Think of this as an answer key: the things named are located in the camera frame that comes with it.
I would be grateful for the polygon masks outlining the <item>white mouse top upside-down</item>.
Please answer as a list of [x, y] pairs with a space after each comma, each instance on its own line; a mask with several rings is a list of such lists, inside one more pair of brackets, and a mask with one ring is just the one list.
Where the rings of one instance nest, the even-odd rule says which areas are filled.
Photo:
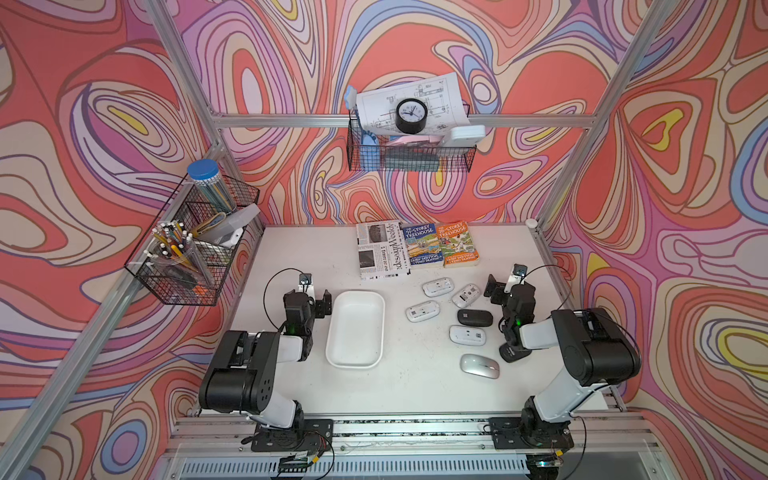
[[422, 284], [422, 291], [428, 298], [435, 298], [453, 292], [454, 282], [448, 277], [442, 277]]

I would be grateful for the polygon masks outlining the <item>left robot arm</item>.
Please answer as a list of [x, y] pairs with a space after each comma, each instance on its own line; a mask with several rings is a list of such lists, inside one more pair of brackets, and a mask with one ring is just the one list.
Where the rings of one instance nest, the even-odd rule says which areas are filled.
[[249, 333], [229, 330], [223, 337], [203, 377], [198, 403], [204, 410], [244, 414], [256, 423], [254, 433], [243, 439], [253, 452], [315, 452], [332, 448], [333, 422], [305, 420], [299, 401], [277, 390], [280, 363], [308, 359], [317, 319], [332, 313], [332, 295], [320, 300], [292, 290], [283, 296], [286, 320], [276, 331]]

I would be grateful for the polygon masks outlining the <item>clear pen cup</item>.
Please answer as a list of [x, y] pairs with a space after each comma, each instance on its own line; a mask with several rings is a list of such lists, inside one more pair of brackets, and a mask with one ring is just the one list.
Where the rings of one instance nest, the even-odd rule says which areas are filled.
[[150, 229], [148, 265], [189, 290], [211, 289], [214, 277], [193, 235], [178, 221], [160, 221]]

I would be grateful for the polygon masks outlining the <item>white storage box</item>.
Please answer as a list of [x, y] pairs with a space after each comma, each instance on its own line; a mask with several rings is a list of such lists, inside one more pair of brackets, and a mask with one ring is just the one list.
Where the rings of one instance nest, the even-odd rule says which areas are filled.
[[339, 369], [374, 368], [383, 356], [385, 299], [373, 291], [345, 291], [335, 300], [325, 356]]

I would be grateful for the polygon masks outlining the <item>white paper sheet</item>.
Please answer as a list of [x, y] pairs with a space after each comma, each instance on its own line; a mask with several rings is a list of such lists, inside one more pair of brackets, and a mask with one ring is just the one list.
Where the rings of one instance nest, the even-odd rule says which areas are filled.
[[443, 136], [469, 124], [455, 73], [357, 95], [363, 129], [379, 136]]

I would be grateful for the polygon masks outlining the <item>black round clock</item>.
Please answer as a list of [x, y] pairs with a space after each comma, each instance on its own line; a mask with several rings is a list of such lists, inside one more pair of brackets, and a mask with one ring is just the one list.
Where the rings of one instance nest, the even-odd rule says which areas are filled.
[[395, 109], [395, 126], [403, 134], [416, 135], [426, 128], [428, 107], [417, 98], [400, 101]]

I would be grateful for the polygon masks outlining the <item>newspaper print book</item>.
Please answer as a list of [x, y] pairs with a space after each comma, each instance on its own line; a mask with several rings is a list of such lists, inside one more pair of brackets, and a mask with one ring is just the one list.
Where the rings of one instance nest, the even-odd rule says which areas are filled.
[[409, 255], [399, 221], [358, 224], [356, 234], [362, 280], [397, 278], [411, 273]]

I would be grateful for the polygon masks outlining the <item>orange treehouse book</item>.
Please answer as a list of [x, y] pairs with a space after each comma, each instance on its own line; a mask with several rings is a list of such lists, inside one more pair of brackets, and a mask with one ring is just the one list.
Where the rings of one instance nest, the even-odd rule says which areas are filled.
[[445, 268], [469, 267], [480, 261], [466, 221], [438, 225], [437, 238]]

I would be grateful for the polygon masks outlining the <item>blue lid pencil jar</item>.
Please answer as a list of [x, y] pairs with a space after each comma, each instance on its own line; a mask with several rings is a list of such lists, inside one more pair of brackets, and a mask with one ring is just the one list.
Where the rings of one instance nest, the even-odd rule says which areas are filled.
[[187, 167], [187, 175], [217, 212], [227, 215], [236, 210], [236, 202], [216, 161], [201, 159], [192, 162]]

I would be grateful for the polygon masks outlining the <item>black mouse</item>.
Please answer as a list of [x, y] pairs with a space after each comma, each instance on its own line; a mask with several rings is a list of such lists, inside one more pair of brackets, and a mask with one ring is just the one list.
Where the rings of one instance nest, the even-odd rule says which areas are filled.
[[476, 328], [490, 327], [494, 323], [490, 311], [478, 309], [460, 309], [457, 312], [457, 321], [461, 325]]

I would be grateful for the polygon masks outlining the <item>silver mouse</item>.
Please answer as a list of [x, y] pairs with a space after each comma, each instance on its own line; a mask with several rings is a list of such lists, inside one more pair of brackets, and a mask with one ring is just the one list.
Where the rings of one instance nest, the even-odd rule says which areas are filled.
[[500, 377], [499, 364], [488, 357], [476, 354], [463, 354], [459, 361], [462, 372], [482, 378], [496, 380]]

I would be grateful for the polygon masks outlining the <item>blue treehouse book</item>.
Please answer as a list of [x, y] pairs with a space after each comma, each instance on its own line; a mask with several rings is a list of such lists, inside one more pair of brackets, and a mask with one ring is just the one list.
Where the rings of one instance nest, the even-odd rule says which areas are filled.
[[405, 226], [402, 233], [412, 268], [443, 266], [444, 257], [433, 223]]

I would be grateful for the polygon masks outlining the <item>white mouse upside-down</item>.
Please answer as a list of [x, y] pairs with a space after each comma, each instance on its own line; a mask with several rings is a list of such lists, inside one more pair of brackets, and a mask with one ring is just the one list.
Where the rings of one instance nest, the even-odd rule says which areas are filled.
[[440, 305], [434, 300], [429, 300], [417, 305], [413, 305], [408, 307], [405, 311], [406, 318], [411, 323], [419, 323], [433, 319], [437, 317], [440, 312]]
[[482, 291], [480, 288], [477, 285], [470, 283], [453, 295], [451, 301], [459, 309], [467, 309], [481, 296]]
[[449, 339], [462, 346], [484, 346], [487, 341], [486, 333], [482, 328], [464, 325], [452, 325], [449, 328]]
[[428, 298], [435, 298], [453, 292], [454, 282], [448, 277], [442, 277], [422, 284], [422, 291]]

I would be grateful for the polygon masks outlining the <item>white device in basket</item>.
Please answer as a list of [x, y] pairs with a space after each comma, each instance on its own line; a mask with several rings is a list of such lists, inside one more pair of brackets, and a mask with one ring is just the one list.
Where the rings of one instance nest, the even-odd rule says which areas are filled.
[[457, 126], [449, 130], [441, 141], [446, 148], [472, 148], [486, 137], [486, 127], [483, 125]]

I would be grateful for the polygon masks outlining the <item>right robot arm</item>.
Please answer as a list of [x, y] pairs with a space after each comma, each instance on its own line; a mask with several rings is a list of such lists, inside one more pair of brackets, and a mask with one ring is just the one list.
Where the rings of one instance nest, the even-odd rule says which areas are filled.
[[484, 296], [502, 309], [502, 360], [514, 363], [556, 347], [563, 361], [547, 387], [526, 400], [519, 419], [509, 425], [502, 419], [491, 421], [498, 450], [510, 447], [514, 437], [535, 449], [572, 448], [573, 412], [599, 390], [636, 376], [642, 366], [638, 348], [605, 309], [553, 310], [536, 321], [535, 292], [517, 276], [503, 284], [490, 275], [484, 289]]

